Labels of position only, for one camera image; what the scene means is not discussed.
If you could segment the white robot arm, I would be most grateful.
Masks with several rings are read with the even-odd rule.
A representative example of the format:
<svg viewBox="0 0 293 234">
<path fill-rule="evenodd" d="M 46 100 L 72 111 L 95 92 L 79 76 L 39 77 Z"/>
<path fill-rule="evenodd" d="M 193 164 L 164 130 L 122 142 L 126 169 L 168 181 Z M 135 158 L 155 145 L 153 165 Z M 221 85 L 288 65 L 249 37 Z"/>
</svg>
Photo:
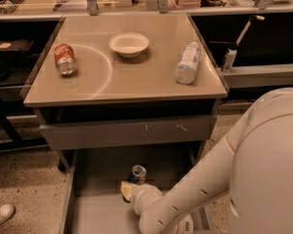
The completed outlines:
<svg viewBox="0 0 293 234">
<path fill-rule="evenodd" d="M 141 234 L 190 234 L 186 220 L 230 195 L 229 234 L 293 234 L 293 88 L 258 98 L 169 192 L 135 185 Z"/>
</svg>

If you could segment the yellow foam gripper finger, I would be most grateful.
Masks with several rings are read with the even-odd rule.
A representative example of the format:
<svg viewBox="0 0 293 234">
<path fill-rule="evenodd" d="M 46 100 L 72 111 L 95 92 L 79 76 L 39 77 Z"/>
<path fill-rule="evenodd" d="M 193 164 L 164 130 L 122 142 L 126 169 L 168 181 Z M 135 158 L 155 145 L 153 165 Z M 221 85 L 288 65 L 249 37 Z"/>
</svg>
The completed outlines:
<svg viewBox="0 0 293 234">
<path fill-rule="evenodd" d="M 130 199 L 131 199 L 131 195 L 133 193 L 133 190 L 137 187 L 137 184 L 135 183 L 131 183 L 129 181 L 126 181 L 126 180 L 122 180 L 121 181 L 121 187 L 120 187 L 120 190 L 121 190 L 121 194 L 124 198 L 124 200 L 126 202 L 129 202 Z"/>
</svg>

